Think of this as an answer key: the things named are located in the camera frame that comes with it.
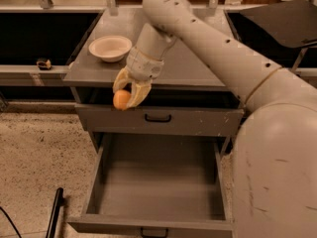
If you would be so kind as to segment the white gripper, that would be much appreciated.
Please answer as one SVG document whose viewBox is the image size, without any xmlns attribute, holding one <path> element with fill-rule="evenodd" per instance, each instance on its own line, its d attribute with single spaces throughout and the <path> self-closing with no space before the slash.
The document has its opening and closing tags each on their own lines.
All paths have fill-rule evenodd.
<svg viewBox="0 0 317 238">
<path fill-rule="evenodd" d="M 113 92 L 124 89 L 131 85 L 130 98 L 127 108 L 139 106 L 148 96 L 152 89 L 150 79 L 159 77 L 164 62 L 156 60 L 142 53 L 136 47 L 131 48 L 127 56 L 126 67 L 122 68 L 113 83 Z"/>
</svg>

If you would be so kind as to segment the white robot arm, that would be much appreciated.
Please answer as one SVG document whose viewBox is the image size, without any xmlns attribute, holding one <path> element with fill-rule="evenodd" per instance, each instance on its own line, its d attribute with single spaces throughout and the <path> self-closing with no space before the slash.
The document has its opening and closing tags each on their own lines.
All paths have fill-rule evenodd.
<svg viewBox="0 0 317 238">
<path fill-rule="evenodd" d="M 234 238 L 316 238 L 317 89 L 198 19 L 186 0 L 143 0 L 149 21 L 113 88 L 138 106 L 182 40 L 250 111 L 233 148 Z"/>
</svg>

